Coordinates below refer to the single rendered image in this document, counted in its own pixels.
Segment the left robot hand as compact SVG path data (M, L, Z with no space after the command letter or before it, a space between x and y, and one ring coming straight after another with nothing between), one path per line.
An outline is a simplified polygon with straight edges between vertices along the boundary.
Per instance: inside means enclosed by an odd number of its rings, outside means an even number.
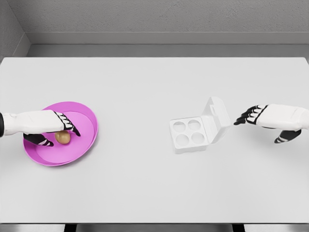
M23 123L23 138L35 145L53 147L54 143L48 140L44 133L72 131L81 136L72 121L63 113L53 110L26 112L27 121Z

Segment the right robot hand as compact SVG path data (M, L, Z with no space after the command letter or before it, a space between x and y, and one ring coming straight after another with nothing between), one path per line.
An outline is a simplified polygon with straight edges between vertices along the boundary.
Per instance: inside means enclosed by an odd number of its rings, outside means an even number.
M282 104L256 105L242 113L234 125L253 124L268 129L280 129L282 132L274 143L285 143L293 140L303 130L299 124L302 107Z

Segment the brown egg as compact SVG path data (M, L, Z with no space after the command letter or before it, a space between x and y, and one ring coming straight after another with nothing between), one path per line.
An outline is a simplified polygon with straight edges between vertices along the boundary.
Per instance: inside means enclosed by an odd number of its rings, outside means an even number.
M67 145L70 143L70 133L66 130L55 133L55 139L59 144Z

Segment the white egg box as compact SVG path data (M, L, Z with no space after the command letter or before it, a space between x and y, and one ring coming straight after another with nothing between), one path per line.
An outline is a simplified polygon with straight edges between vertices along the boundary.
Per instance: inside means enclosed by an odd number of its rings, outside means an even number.
M231 127L223 100L210 97L200 116L173 119L169 122L174 152L204 151L221 140Z

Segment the pink round plate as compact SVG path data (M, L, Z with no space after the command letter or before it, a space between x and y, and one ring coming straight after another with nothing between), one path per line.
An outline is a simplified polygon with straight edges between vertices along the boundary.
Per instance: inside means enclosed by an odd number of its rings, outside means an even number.
M62 145L56 141L54 133L44 133L54 143L53 147L39 146L23 140L24 150L33 161L45 166L59 166L80 158L91 148L98 134L98 120L90 108L78 102L65 101L47 106L44 110L65 114L81 136L70 132L70 142Z

